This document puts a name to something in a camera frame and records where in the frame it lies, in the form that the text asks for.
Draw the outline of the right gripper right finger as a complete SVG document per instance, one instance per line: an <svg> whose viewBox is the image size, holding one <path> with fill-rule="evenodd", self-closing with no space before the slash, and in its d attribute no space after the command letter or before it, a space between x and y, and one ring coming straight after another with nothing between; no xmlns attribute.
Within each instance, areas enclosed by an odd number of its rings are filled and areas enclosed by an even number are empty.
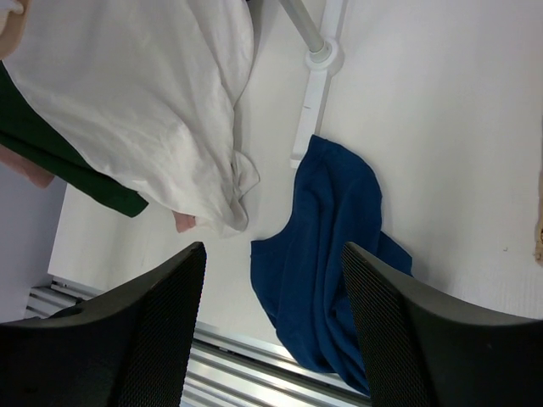
<svg viewBox="0 0 543 407"><path fill-rule="evenodd" d="M374 406L540 406L542 322L470 304L354 243L345 285Z"/></svg>

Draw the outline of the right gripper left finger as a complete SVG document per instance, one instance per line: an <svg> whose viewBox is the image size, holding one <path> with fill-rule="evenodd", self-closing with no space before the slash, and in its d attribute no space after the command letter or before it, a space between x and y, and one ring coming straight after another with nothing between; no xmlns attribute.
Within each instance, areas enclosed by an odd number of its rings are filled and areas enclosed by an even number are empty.
<svg viewBox="0 0 543 407"><path fill-rule="evenodd" d="M178 406L206 257L195 242L48 318L2 324L2 405Z"/></svg>

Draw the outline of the blue t shirt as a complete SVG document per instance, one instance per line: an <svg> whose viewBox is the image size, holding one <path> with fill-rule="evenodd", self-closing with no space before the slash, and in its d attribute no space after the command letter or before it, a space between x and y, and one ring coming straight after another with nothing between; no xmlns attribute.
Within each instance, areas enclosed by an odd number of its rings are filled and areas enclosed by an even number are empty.
<svg viewBox="0 0 543 407"><path fill-rule="evenodd" d="M313 136L296 171L287 225L251 243L251 285L299 365L336 373L367 395L341 263L347 242L411 274L411 255L382 230L382 193L372 168L341 145Z"/></svg>

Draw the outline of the green and white shirt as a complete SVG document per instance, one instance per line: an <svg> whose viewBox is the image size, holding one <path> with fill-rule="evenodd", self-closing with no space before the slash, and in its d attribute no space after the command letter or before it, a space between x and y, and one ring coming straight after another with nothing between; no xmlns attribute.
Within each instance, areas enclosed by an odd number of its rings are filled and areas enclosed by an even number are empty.
<svg viewBox="0 0 543 407"><path fill-rule="evenodd" d="M229 236L259 180L234 142L253 57L244 1L34 1L5 64L94 170Z"/></svg>

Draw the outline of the pink shirt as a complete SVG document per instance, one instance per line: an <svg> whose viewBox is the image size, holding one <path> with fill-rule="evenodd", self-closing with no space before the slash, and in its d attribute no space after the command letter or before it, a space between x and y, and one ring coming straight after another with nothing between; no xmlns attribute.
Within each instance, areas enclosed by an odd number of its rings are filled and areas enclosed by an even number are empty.
<svg viewBox="0 0 543 407"><path fill-rule="evenodd" d="M19 46L28 20L31 1L1 1L1 60ZM10 148L1 147L1 163L40 188L46 188L54 175ZM176 230L185 232L196 226L195 217L174 212Z"/></svg>

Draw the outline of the wicker basket with liner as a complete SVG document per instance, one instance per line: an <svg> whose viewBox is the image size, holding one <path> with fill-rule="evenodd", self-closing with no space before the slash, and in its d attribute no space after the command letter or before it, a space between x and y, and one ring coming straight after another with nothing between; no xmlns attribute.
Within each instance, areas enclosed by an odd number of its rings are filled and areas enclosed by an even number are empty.
<svg viewBox="0 0 543 407"><path fill-rule="evenodd" d="M539 185L538 185L538 221L535 228L535 262L539 265L543 265L543 174L540 173Z"/></svg>

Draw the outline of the metal clothes rack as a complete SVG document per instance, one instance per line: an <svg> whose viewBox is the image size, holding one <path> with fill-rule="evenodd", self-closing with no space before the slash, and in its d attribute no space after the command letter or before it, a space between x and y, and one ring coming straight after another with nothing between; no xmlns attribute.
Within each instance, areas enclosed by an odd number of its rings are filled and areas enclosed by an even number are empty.
<svg viewBox="0 0 543 407"><path fill-rule="evenodd" d="M301 1L281 1L294 27L307 46L305 65L309 77L290 155L290 164L298 168L312 136L320 132L332 78L344 64L344 51L339 44L347 2L327 0L322 21L316 25Z"/></svg>

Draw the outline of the aluminium mounting rail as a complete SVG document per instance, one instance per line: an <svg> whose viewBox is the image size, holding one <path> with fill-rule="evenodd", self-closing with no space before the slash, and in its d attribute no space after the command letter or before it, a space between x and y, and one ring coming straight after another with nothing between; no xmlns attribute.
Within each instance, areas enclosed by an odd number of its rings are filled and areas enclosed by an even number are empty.
<svg viewBox="0 0 543 407"><path fill-rule="evenodd" d="M369 406L371 400L335 374L301 367L271 334L261 312L257 327L228 328L232 312L203 291L182 406Z"/></svg>

